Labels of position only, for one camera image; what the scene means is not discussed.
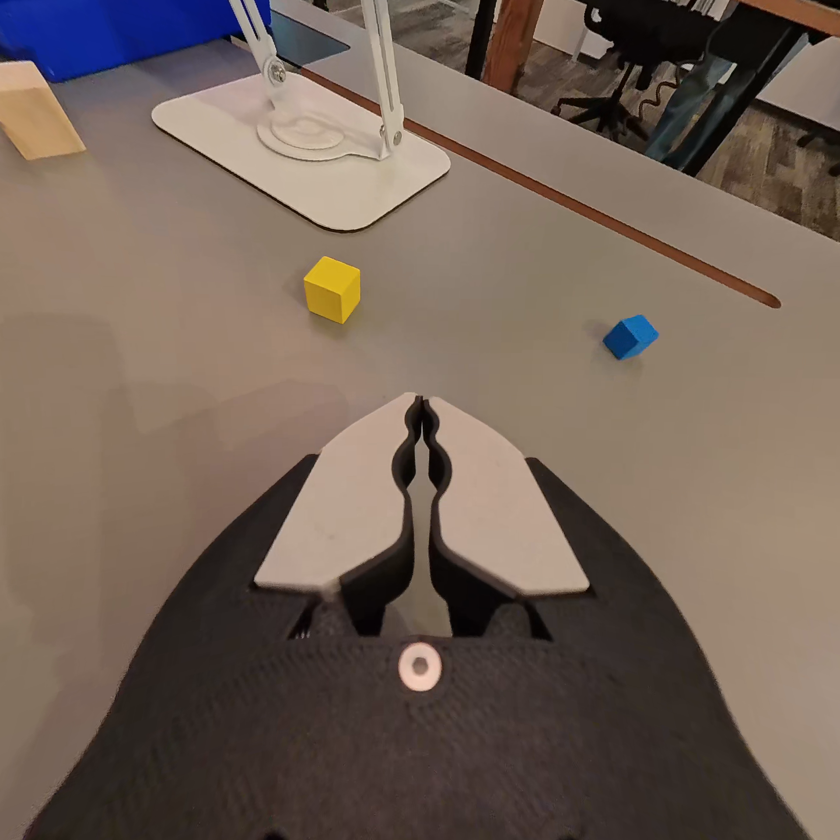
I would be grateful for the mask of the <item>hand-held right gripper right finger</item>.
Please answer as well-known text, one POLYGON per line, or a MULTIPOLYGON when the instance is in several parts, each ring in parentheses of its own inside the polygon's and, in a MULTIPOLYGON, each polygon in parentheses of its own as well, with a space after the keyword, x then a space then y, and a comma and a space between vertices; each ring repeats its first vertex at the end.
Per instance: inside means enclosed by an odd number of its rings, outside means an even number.
POLYGON ((510 604, 577 596, 589 580, 527 459, 440 397, 423 401, 435 487, 428 558, 454 636, 482 635, 510 604))

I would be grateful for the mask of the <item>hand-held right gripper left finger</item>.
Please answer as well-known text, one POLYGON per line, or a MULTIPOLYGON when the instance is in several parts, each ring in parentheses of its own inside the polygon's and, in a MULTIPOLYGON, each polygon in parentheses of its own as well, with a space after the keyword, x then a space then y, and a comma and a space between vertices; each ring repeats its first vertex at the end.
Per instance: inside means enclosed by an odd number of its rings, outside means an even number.
POLYGON ((378 636, 386 608, 413 578, 408 494, 416 474, 421 397, 402 394, 345 428, 316 457, 254 584, 339 600, 361 636, 378 636))

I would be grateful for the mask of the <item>wooden cube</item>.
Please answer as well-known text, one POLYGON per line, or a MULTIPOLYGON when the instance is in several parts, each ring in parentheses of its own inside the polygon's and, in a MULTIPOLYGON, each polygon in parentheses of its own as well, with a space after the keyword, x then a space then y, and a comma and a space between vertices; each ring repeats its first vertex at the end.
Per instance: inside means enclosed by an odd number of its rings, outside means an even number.
POLYGON ((27 161, 87 149, 47 80, 29 60, 1 63, 1 125, 27 161))

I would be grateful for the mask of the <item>wooden table leg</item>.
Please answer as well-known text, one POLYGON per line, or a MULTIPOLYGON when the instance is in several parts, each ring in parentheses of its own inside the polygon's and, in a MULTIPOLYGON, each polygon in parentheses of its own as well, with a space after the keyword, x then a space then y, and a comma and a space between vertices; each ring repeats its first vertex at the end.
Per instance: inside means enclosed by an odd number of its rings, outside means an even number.
POLYGON ((543 1, 502 1, 490 37, 482 81, 515 94, 529 57, 543 1))

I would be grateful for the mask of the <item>wooden desk with black legs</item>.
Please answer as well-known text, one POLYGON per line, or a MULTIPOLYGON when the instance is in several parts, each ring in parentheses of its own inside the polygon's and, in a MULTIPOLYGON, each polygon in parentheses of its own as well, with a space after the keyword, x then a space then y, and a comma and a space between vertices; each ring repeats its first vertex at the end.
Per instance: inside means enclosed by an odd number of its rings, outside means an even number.
POLYGON ((709 162, 753 100, 770 83, 793 46, 803 35, 839 36, 838 2, 741 1, 732 14, 713 29, 707 40, 715 56, 744 67, 752 74, 706 141, 682 169, 696 176, 709 162))

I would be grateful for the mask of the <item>black office chair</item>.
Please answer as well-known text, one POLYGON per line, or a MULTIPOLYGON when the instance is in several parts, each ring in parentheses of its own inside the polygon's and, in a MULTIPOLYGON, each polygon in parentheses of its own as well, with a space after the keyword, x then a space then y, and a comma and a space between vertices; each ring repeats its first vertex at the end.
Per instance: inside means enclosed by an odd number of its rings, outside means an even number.
POLYGON ((663 63, 696 63, 720 23, 709 14, 674 2, 585 2, 585 28, 612 43, 610 53, 624 73, 610 96, 560 98, 551 109, 552 115, 559 117, 563 106, 575 107, 579 112, 570 120, 572 124, 595 120, 595 132, 613 141, 627 133, 648 141, 640 115, 632 114, 621 102, 633 70, 639 70, 635 88, 644 91, 663 63))

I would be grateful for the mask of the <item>blue cube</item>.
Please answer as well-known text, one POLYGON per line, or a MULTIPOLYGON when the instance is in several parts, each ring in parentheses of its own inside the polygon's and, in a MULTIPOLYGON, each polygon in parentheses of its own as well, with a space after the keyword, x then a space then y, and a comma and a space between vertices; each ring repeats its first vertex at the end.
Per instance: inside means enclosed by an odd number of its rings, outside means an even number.
POLYGON ((602 345, 619 361, 626 361, 644 352, 659 338, 654 325, 638 314, 613 326, 602 339, 602 345))

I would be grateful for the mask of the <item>white desk stand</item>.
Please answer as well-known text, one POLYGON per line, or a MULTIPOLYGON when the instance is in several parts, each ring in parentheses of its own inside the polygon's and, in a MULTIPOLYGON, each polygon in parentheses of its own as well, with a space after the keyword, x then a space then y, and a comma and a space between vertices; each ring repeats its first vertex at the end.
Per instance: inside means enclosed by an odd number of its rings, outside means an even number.
POLYGON ((362 3, 380 117, 290 73, 256 3, 229 4, 259 73, 159 104, 158 129, 338 233, 372 226, 449 172, 444 150, 406 130, 386 2, 362 3))

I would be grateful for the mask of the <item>blue plastic bin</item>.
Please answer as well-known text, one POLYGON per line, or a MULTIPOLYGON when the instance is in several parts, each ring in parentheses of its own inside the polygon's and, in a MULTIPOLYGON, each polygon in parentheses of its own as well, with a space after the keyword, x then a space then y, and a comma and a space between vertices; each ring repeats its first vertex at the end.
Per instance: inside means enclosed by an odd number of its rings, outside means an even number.
POLYGON ((240 31, 228 1, 2 1, 1 51, 68 81, 240 31))

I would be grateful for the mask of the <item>black table leg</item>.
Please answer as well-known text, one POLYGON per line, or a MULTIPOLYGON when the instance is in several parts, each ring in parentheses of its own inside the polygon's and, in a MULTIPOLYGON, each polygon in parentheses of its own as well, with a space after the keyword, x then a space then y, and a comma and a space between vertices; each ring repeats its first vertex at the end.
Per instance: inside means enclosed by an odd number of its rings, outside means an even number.
POLYGON ((478 1, 474 26, 469 41, 465 74, 480 80, 487 59, 498 1, 478 1))

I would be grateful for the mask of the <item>yellow cube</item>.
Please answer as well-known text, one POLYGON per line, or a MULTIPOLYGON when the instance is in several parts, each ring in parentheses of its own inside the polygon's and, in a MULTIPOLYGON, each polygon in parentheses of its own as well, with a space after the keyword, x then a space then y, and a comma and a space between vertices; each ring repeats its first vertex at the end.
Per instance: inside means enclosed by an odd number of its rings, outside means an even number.
POLYGON ((361 271, 340 260, 321 257, 303 279, 310 313, 345 324, 361 300, 361 271))

